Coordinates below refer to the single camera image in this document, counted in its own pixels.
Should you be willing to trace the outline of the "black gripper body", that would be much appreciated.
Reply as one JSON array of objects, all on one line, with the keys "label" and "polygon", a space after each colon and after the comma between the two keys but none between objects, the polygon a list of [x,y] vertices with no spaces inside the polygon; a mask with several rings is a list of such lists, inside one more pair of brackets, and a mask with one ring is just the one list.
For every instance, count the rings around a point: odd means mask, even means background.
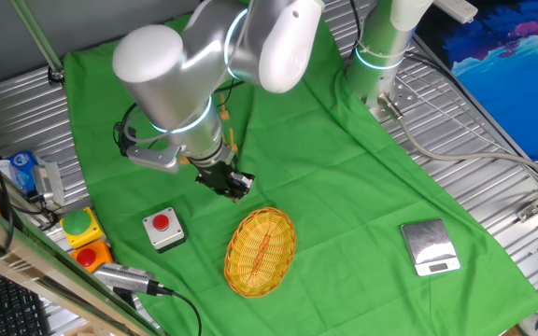
[{"label": "black gripper body", "polygon": [[234,189],[230,173],[239,172],[237,159],[232,159],[229,163],[218,161],[206,167],[196,163],[195,167],[198,170],[196,182],[204,184],[219,196],[224,196],[226,189]]}]

